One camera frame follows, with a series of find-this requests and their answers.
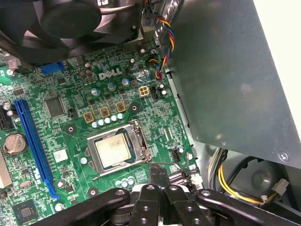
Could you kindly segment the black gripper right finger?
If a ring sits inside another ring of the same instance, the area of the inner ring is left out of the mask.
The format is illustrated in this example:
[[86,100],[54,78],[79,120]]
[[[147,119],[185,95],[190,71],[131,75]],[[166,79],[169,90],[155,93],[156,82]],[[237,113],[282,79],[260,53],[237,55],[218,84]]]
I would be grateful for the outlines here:
[[234,226],[294,226],[295,222],[266,210],[241,202],[211,189],[200,189],[191,200],[182,187],[170,183],[165,168],[160,178],[167,199],[184,226],[210,226],[209,218],[200,206],[226,218]]

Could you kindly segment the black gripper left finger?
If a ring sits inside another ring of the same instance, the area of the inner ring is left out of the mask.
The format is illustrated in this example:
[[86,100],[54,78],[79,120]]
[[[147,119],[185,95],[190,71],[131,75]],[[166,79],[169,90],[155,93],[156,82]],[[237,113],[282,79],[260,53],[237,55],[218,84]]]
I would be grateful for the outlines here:
[[[130,226],[156,226],[159,212],[159,166],[150,166],[150,182],[141,187],[135,201]],[[128,190],[113,188],[82,203],[34,223],[35,226],[101,226],[110,220],[110,213],[131,201]]]

